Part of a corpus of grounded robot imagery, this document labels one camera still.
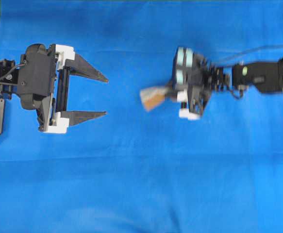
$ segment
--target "black cable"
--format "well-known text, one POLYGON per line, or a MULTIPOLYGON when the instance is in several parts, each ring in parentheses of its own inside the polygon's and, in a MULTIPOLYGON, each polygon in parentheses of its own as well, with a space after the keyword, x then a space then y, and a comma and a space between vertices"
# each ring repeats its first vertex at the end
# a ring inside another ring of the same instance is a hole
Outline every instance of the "black cable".
POLYGON ((234 55, 231 55, 231 56, 228 56, 226 58, 214 61, 213 63, 222 63, 222 62, 230 61, 234 58, 237 58, 237 57, 240 57, 240 56, 252 53, 252 52, 257 52, 257 51, 260 51, 260 50, 278 50, 278 49, 283 49, 283 45, 264 45, 264 46, 252 48, 252 49, 249 49, 249 50, 244 50, 242 52, 238 52, 234 55))
POLYGON ((18 64, 17 66, 14 66, 13 68, 11 68, 9 70, 9 72, 7 72, 5 75, 3 75, 2 77, 0 77, 0 81, 2 81, 3 79, 6 78, 6 76, 8 76, 9 74, 11 74, 15 69, 17 69, 18 67, 23 67, 25 66, 26 64, 18 64))
POLYGON ((239 96, 237 96, 237 95, 234 93, 234 91, 230 89, 229 86, 227 86, 227 91, 229 91, 229 92, 232 94, 232 96, 233 96, 235 99, 237 99, 237 100, 240 100, 240 99, 243 98, 243 96, 244 96, 244 91, 239 91, 239 96))

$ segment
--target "robotic hand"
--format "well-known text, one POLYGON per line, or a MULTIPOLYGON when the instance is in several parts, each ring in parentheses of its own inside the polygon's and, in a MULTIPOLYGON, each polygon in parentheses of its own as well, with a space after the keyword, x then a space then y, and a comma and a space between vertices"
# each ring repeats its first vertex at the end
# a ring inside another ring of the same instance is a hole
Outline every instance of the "robotic hand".
POLYGON ((174 61, 172 78, 164 87, 141 90, 140 97, 146 110, 151 110, 171 98, 181 103, 179 117, 200 119, 212 91, 229 91, 242 98, 244 91, 254 85, 261 93, 283 93, 283 58, 278 62, 255 62, 232 67, 232 86, 239 91, 235 95, 230 88, 231 78, 224 74, 225 67, 215 67, 189 48, 179 47, 174 61))
POLYGON ((42 44, 34 44, 21 56, 19 65, 15 65, 15 61, 1 60, 0 134, 4 99, 10 100, 12 94, 20 98, 22 108, 36 110, 39 131, 45 133, 66 133, 69 126, 105 115, 106 112, 67 111, 70 75, 108 82, 69 46, 53 44, 46 49, 42 44), (55 98, 56 70, 59 78, 55 98))

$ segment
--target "blue fabric backdrop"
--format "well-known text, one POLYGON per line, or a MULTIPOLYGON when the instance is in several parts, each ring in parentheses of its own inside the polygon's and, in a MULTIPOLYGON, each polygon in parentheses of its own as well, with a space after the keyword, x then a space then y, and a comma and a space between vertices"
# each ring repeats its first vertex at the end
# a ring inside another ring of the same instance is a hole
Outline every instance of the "blue fabric backdrop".
POLYGON ((3 0, 0 59, 19 62, 33 43, 73 46, 102 71, 108 84, 71 77, 68 108, 108 115, 48 135, 7 102, 0 232, 283 232, 283 95, 213 94, 196 122, 139 99, 169 80, 178 46, 216 60, 283 44, 283 0, 3 0))

